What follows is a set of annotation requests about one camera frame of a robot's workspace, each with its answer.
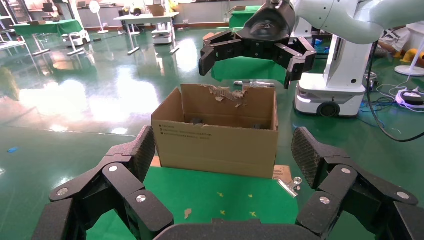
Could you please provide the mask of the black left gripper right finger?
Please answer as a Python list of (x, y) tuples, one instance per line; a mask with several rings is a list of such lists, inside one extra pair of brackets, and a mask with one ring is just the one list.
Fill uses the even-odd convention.
[(407, 190), (361, 168), (341, 148), (295, 129), (291, 152), (304, 180), (314, 189), (296, 224), (325, 240), (344, 212), (377, 240), (421, 240), (424, 210)]

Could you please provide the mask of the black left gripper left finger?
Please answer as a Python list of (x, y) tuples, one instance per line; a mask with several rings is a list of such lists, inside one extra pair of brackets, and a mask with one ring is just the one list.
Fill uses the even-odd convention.
[(151, 126), (113, 146), (97, 166), (56, 187), (33, 232), (34, 240), (84, 240), (102, 215), (114, 211), (137, 240), (152, 240), (173, 214), (144, 184), (155, 156)]

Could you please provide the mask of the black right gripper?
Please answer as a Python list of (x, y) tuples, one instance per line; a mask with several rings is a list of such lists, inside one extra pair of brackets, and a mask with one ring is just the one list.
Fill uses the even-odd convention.
[(283, 87), (288, 90), (291, 82), (300, 81), (303, 73), (313, 69), (317, 55), (304, 37), (288, 44), (295, 23), (290, 1), (268, 0), (236, 33), (227, 30), (203, 38), (199, 74), (205, 76), (216, 62), (241, 56), (273, 60), (286, 69)]

